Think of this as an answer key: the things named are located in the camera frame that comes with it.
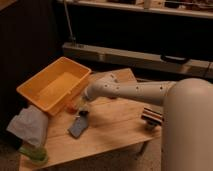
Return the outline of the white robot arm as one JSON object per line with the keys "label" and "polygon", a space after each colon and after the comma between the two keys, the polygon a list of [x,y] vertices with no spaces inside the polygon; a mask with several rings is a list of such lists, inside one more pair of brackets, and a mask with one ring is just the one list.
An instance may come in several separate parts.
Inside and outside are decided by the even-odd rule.
{"label": "white robot arm", "polygon": [[163,108],[161,171],[213,171],[213,84],[198,78],[118,83],[109,74],[83,96],[120,97]]}

